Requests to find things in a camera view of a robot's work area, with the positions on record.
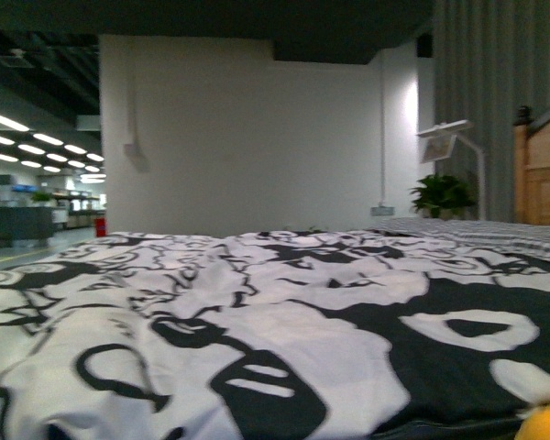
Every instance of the green plant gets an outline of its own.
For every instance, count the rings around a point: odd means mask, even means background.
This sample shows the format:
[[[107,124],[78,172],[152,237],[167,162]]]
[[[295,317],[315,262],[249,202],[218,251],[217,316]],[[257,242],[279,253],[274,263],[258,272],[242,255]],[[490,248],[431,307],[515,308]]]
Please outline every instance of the green plant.
[[[418,196],[413,201],[416,213],[427,210],[432,218],[439,218],[443,211],[460,215],[463,208],[475,204],[468,185],[455,176],[428,174],[418,182],[422,185],[411,191]]]
[[[33,195],[30,196],[33,202],[48,202],[51,200],[51,194],[43,191],[35,191]]]

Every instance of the gray counter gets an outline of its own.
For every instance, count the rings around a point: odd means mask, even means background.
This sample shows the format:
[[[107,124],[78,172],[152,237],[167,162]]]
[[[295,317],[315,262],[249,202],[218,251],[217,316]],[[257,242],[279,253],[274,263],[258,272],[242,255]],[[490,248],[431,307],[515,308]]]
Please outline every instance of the gray counter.
[[[46,244],[55,233],[51,211],[47,206],[0,207],[0,248],[12,247],[22,240]]]

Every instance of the electrical outlet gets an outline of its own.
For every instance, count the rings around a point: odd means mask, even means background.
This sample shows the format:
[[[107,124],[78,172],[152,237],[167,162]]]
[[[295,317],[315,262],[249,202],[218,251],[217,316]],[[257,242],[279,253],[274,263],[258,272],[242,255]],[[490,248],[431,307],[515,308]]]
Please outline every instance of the electrical outlet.
[[[379,217],[381,215],[395,215],[395,208],[393,206],[373,206],[370,208],[370,214],[373,217]]]

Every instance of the white wall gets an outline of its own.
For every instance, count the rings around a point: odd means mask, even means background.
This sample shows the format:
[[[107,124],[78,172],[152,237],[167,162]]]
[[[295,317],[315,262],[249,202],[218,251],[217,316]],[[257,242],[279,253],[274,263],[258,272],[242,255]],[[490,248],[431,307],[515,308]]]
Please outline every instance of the white wall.
[[[434,59],[432,58],[418,58],[418,131],[427,130],[432,128],[435,122],[434,111]],[[422,159],[424,154],[425,144],[427,139],[418,138],[418,158]],[[435,163],[423,163],[419,165],[418,178],[422,179],[424,176],[435,172]]]
[[[110,230],[224,236],[372,223],[378,59],[277,62],[267,42],[209,38],[104,36],[100,51]],[[414,45],[385,50],[384,65],[386,203],[410,215]],[[134,142],[139,156],[125,153]]]

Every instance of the black and white bedspread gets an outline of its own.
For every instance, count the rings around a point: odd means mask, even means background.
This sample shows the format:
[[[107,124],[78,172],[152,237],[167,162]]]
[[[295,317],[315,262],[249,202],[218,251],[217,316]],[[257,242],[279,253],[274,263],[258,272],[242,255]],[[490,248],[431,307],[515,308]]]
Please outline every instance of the black and white bedspread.
[[[0,271],[0,439],[463,438],[546,402],[533,257],[119,233]]]

